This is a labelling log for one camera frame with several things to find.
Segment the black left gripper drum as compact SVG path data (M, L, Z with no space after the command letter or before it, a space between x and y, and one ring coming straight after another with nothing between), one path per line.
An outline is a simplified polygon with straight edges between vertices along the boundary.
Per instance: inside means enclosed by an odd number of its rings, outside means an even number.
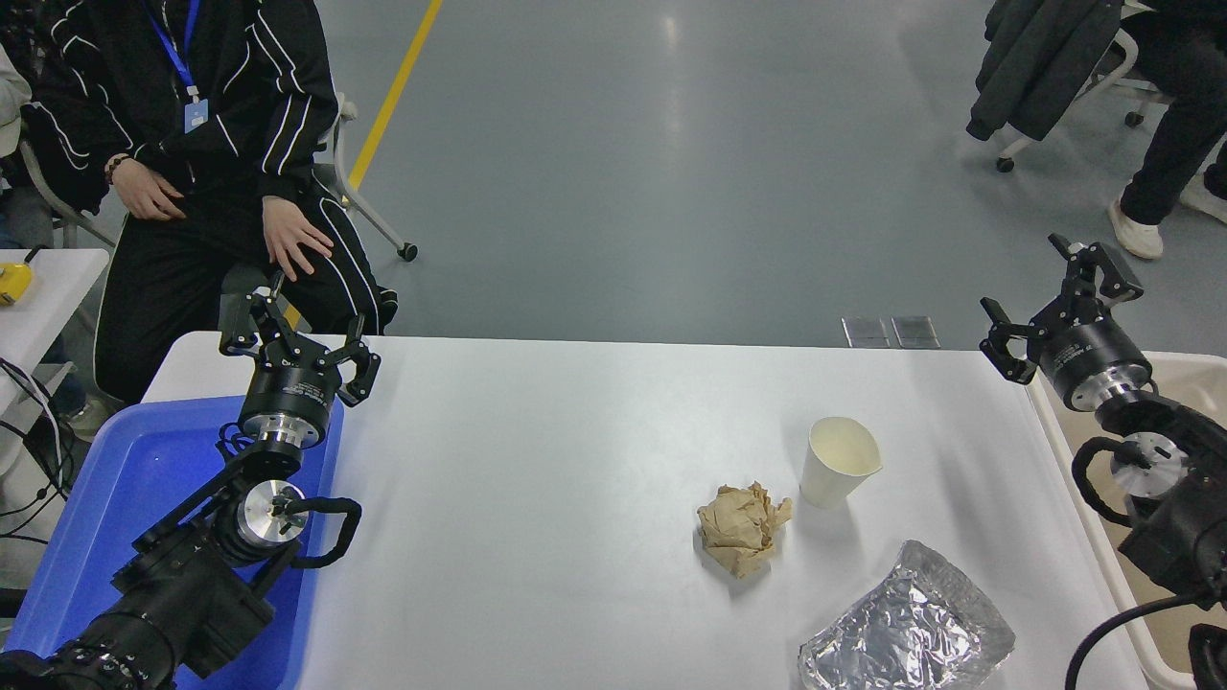
M340 388L337 367L319 368L328 349L314 341L271 341L260 346L256 370L240 410L240 427L255 432L266 417L297 417L325 432Z

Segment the person's right hand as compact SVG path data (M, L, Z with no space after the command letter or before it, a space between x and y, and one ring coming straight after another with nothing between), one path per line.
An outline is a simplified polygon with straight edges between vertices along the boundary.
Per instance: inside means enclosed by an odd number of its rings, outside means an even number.
M144 221L182 221L187 214L175 205L183 195L171 182L148 166L128 156L117 153L108 162L110 187L118 193L133 219Z

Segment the person's left hand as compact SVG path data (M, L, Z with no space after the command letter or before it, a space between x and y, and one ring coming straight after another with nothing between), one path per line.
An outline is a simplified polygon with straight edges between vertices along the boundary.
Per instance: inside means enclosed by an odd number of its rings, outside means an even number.
M270 262L290 281L314 275L312 255L333 257L333 239L310 223L297 204L283 196L263 196L263 232Z

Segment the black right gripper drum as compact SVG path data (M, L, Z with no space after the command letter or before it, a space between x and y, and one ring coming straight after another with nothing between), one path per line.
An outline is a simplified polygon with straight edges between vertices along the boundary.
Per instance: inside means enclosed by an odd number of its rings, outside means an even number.
M1063 399L1108 399L1144 388L1151 363L1117 320L1056 319L1033 340L1033 362Z

